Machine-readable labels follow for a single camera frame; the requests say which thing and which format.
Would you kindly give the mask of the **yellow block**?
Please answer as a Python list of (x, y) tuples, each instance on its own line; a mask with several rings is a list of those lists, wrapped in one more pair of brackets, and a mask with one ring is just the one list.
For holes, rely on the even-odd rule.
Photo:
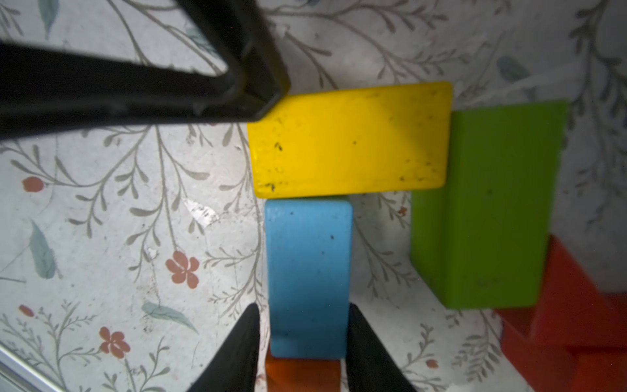
[(453, 86), (447, 82), (288, 96), (248, 124), (260, 199), (445, 185)]

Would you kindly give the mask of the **green block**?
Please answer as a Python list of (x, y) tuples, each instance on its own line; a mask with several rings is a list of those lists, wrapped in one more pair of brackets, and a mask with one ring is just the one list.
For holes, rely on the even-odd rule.
[(447, 181), (411, 196), (411, 263), (451, 310), (537, 302), (566, 101), (457, 111)]

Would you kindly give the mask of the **red triangle block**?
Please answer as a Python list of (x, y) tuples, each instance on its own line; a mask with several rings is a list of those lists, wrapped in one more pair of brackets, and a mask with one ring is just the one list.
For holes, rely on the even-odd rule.
[(626, 312), (599, 291), (561, 241), (553, 236), (537, 303), (499, 309), (505, 325), (542, 346), (626, 347)]

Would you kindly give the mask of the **orange block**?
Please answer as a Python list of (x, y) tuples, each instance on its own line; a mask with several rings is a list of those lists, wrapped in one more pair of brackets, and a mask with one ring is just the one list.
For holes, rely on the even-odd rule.
[(340, 392), (341, 361), (279, 359), (267, 351), (265, 374), (269, 392)]

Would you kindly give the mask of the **light blue block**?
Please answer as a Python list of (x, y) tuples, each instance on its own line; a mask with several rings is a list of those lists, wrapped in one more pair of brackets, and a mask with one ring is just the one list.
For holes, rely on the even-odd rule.
[(273, 356), (346, 357), (352, 233), (353, 207), (345, 197), (266, 203)]

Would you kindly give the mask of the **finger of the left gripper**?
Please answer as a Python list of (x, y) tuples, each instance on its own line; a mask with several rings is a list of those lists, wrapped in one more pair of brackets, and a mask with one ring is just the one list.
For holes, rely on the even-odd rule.
[(181, 7), (226, 63), (225, 73), (210, 77), (5, 43), (1, 137), (262, 119), (291, 82), (256, 3), (184, 1)]

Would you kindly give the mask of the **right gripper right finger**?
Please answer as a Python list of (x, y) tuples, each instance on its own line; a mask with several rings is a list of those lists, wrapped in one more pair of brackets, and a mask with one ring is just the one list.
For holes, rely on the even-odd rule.
[(349, 304), (346, 372), (350, 392), (414, 392), (359, 307)]

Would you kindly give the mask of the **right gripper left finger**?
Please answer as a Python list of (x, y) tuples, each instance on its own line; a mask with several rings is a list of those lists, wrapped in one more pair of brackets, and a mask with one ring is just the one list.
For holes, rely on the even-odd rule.
[(254, 391), (260, 352), (260, 323), (259, 307), (252, 303), (188, 391)]

